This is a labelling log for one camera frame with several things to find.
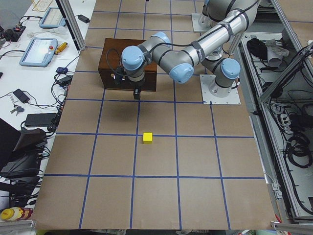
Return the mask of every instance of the keys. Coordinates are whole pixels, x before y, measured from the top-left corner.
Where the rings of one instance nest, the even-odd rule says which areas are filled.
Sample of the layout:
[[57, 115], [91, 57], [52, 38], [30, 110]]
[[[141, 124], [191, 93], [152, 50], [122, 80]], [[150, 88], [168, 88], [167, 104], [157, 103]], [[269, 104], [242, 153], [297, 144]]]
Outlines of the keys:
[[13, 110], [11, 110], [11, 112], [10, 113], [14, 113], [14, 112], [16, 112], [16, 116], [19, 114], [19, 113], [22, 113], [22, 112], [24, 112], [24, 108], [22, 108], [20, 105], [14, 105], [14, 109]]

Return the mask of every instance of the touchscreen display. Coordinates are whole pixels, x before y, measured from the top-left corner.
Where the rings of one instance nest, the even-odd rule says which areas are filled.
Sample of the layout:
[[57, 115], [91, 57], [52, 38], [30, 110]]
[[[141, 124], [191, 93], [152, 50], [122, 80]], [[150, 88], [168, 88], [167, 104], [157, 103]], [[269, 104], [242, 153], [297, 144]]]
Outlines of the touchscreen display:
[[48, 15], [46, 16], [43, 24], [57, 25], [62, 20], [62, 14], [58, 8], [51, 8]]
[[49, 53], [51, 42], [52, 40], [35, 39], [24, 58], [24, 62], [42, 63], [45, 56]]

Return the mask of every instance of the gray surface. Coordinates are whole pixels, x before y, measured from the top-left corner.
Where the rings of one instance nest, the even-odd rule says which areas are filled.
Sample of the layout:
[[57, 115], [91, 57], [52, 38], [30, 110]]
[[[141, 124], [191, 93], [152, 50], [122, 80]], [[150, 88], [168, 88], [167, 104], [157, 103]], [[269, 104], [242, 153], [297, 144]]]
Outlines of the gray surface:
[[0, 0], [0, 25], [2, 28], [14, 27], [31, 4], [31, 0]]

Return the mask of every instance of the blue joint cap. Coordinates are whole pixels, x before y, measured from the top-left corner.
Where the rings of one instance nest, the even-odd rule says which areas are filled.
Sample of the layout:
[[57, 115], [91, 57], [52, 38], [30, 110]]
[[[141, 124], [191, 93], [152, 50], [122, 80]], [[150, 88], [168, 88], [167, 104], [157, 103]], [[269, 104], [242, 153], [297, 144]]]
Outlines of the blue joint cap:
[[221, 70], [227, 78], [234, 80], [239, 76], [240, 65], [236, 60], [227, 58], [223, 60]]
[[188, 63], [176, 65], [169, 73], [170, 77], [180, 84], [187, 82], [193, 74], [194, 68]]
[[165, 43], [171, 43], [170, 39], [163, 32], [157, 32], [156, 34], [152, 35], [151, 37], [158, 37], [158, 38], [162, 39]]
[[122, 52], [122, 63], [129, 71], [138, 69], [144, 60], [143, 52], [136, 46], [126, 47]]

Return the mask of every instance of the wooden box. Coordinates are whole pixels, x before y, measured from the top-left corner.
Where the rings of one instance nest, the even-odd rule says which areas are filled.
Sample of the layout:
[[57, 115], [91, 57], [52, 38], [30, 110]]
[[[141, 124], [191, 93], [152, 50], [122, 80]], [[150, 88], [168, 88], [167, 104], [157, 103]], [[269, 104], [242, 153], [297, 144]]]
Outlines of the wooden box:
[[[106, 38], [102, 50], [102, 55], [100, 58], [98, 71], [100, 73], [101, 80], [103, 82], [105, 89], [114, 89], [114, 90], [133, 90], [134, 87], [127, 81], [122, 82], [119, 85], [114, 83], [114, 78], [111, 77], [113, 71], [110, 69], [107, 60], [106, 54], [107, 51], [111, 48], [114, 48], [122, 55], [124, 48], [128, 46], [137, 46], [144, 40], [135, 40], [135, 39], [113, 39]], [[120, 58], [118, 57], [116, 51], [112, 50], [108, 54], [108, 61], [110, 66], [115, 70], [119, 66]], [[145, 83], [141, 87], [142, 91], [152, 91], [157, 90], [157, 64], [155, 62], [147, 65], [145, 67]]]

